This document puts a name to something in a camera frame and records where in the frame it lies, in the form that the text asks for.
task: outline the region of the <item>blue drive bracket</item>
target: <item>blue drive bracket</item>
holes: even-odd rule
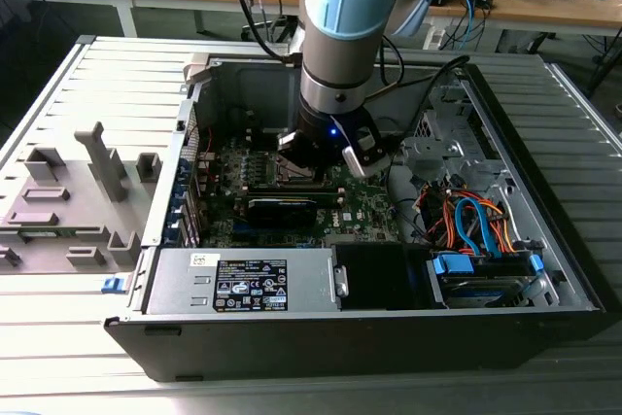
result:
[[[540,255],[531,255],[529,257],[529,261],[531,262],[536,274],[544,270],[544,263],[542,262]]]
[[[468,255],[445,253],[432,260],[436,275],[441,274],[473,274],[475,269]]]
[[[130,283],[130,274],[121,273],[110,276],[104,280],[101,286],[103,294],[125,294]]]

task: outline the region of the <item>motherboard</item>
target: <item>motherboard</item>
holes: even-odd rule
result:
[[[329,247],[396,242],[397,223],[380,177],[355,179],[347,167],[297,167],[275,149],[229,139],[206,164],[203,247]]]

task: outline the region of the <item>barcode sticker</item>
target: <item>barcode sticker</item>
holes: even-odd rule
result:
[[[193,253],[190,255],[190,266],[216,267],[220,258],[220,253]]]

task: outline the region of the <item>open computer chassis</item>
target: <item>open computer chassis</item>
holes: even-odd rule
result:
[[[477,67],[432,91],[388,180],[359,181],[275,153],[295,117],[294,70],[247,56],[209,65],[162,165],[129,305],[104,325],[150,377],[513,367],[618,320],[617,296]],[[384,134],[422,91],[373,105]]]

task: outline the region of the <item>green circuit board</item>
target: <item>green circuit board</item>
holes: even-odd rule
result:
[[[252,151],[231,140],[216,151],[203,200],[208,231],[202,246],[329,247],[337,242],[399,241],[391,201],[378,177],[358,180],[345,166],[334,166],[319,182],[312,172],[283,160],[273,151]],[[253,193],[260,190],[265,194]],[[249,228],[250,198],[311,199],[338,205],[317,209],[315,223],[305,228]]]

